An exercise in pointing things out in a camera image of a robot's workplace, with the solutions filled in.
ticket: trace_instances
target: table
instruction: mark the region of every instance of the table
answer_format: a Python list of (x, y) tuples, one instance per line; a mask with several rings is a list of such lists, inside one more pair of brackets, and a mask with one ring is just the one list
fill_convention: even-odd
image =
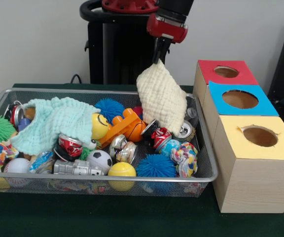
[[(134, 91), (134, 85), (14, 87)], [(191, 86), (183, 86), (192, 91)], [(0, 236), (284, 237), (284, 214), (222, 214), (212, 184), (199, 198), (0, 193)]]

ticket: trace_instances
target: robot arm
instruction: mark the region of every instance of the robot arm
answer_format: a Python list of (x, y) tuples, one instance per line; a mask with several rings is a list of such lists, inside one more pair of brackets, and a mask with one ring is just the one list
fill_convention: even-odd
[(188, 32), (185, 24), (194, 0), (158, 0), (156, 13), (147, 22), (147, 31), (157, 38), (153, 63), (165, 62), (171, 43), (181, 43)]

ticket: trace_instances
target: wooden box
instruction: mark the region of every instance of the wooden box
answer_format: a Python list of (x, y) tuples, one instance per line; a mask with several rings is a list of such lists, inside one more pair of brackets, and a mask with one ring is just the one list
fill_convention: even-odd
[(210, 81), (203, 113), (214, 141), (219, 115), (279, 116), (259, 85), (217, 84)]
[(199, 60), (193, 93), (198, 96), (202, 107), (209, 81), (220, 84), (258, 85), (244, 61)]
[(220, 116), (213, 183), (223, 213), (284, 212), (284, 123), (279, 117)]

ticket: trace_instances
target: muslin towel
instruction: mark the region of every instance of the muslin towel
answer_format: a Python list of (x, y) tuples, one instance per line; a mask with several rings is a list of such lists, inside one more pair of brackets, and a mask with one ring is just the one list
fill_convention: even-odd
[(145, 69), (137, 79), (143, 120), (159, 121), (161, 127), (179, 134), (187, 109), (186, 92), (175, 82), (162, 61)]
[(52, 150), (60, 133), (89, 144), (92, 136), (92, 113), (100, 112), (100, 109), (92, 105), (69, 97), (34, 99), (23, 107), (35, 107), (35, 118), (11, 139), (11, 143), (20, 152), (31, 156)]

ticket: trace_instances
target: yellow ball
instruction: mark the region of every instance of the yellow ball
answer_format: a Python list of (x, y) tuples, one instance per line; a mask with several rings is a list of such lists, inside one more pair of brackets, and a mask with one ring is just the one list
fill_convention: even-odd
[[(119, 162), (114, 164), (109, 172), (108, 176), (132, 176), (136, 177), (136, 170), (132, 165), (126, 162)], [(110, 186), (119, 192), (125, 192), (130, 190), (134, 186), (134, 181), (109, 181)]]
[(108, 121), (101, 115), (94, 113), (92, 115), (93, 127), (92, 127), (92, 139), (99, 140), (106, 136), (108, 132)]

